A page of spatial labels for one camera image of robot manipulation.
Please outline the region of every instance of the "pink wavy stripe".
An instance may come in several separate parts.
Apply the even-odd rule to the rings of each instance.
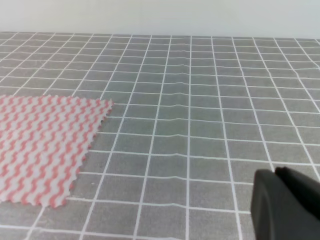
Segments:
[[[1,200],[52,207],[64,204],[99,121],[112,105],[112,101],[78,97],[0,96],[0,136],[5,136],[0,140],[0,165],[8,161],[0,170]],[[39,176],[34,178],[35,169]]]

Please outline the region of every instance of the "black object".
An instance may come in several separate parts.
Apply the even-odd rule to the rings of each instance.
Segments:
[[[256,240],[320,240],[319,213],[316,181],[286,167],[275,174],[255,172],[251,217]]]

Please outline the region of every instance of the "white wall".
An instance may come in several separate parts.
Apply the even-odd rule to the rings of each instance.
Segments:
[[[320,0],[0,0],[0,31],[320,38]]]

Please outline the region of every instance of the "pink and white wavy patterned cloth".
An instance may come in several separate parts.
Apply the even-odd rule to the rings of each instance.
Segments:
[[[0,96],[0,202],[58,207],[112,101]]]

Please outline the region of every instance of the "gray cutting mat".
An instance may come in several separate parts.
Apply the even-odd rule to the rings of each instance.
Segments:
[[[315,39],[0,33],[0,94],[116,105],[68,204],[0,204],[0,239],[253,240],[256,169],[319,180]]]

